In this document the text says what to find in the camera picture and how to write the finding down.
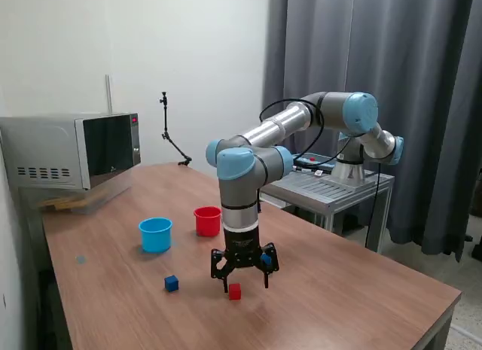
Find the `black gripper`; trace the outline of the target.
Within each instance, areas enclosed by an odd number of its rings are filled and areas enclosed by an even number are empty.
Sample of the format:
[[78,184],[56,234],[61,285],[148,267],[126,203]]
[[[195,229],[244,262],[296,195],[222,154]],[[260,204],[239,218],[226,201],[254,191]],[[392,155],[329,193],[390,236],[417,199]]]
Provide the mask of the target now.
[[224,239],[224,251],[211,250],[210,269],[211,277],[223,282],[224,292],[228,292],[227,277],[231,266],[244,268],[258,266],[259,263],[264,274],[264,287],[269,288],[269,275],[279,270],[275,245],[269,242],[261,249],[258,227],[245,232],[224,229]]

